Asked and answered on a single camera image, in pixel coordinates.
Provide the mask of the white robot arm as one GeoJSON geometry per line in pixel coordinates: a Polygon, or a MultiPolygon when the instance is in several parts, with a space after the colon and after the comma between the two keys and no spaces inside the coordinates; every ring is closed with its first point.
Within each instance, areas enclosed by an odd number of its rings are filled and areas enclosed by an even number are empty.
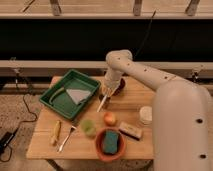
{"type": "Polygon", "coordinates": [[[104,84],[119,87],[128,74],[155,91],[152,102],[154,171],[212,171],[209,158],[207,114],[209,91],[180,76],[139,64],[129,50],[106,55],[104,84]]]}

